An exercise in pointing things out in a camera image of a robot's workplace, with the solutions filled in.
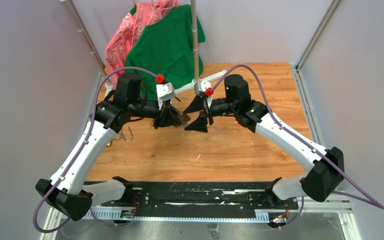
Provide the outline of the brass padlock with steel shackle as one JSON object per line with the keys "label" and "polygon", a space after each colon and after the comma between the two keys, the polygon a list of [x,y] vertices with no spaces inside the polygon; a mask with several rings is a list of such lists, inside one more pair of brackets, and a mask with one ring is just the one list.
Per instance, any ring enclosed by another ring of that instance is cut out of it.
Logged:
{"label": "brass padlock with steel shackle", "polygon": [[178,117],[178,119],[180,121],[180,124],[179,124],[180,127],[187,126],[188,122],[191,120],[191,117],[188,114],[184,113],[184,112],[179,114],[177,117]]}

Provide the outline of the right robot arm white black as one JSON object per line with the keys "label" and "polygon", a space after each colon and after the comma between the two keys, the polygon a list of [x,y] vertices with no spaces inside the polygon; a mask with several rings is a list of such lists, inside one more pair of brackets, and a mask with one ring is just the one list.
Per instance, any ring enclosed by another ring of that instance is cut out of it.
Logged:
{"label": "right robot arm white black", "polygon": [[201,93],[184,111],[199,113],[185,130],[206,133],[214,117],[232,115],[242,127],[282,148],[306,171],[295,177],[276,178],[264,190],[262,201],[272,209],[278,209],[288,199],[302,196],[324,202],[344,179],[341,175],[345,169],[343,152],[337,147],[327,149],[282,122],[265,104],[252,99],[249,84],[241,75],[227,76],[224,89],[225,97],[214,99],[210,83],[204,83]]}

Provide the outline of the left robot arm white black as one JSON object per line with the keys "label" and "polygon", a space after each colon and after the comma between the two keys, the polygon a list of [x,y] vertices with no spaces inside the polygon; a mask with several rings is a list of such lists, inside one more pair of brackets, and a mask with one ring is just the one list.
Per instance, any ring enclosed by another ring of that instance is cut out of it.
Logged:
{"label": "left robot arm white black", "polygon": [[116,89],[97,104],[83,137],[66,161],[50,179],[37,182],[36,190],[50,206],[78,221],[103,203],[115,201],[122,207],[132,203],[132,186],[121,177],[91,185],[84,182],[104,148],[132,117],[152,119],[156,129],[181,125],[171,102],[176,96],[173,84],[161,74],[155,81],[156,99],[149,100],[141,75],[125,72],[118,78]]}

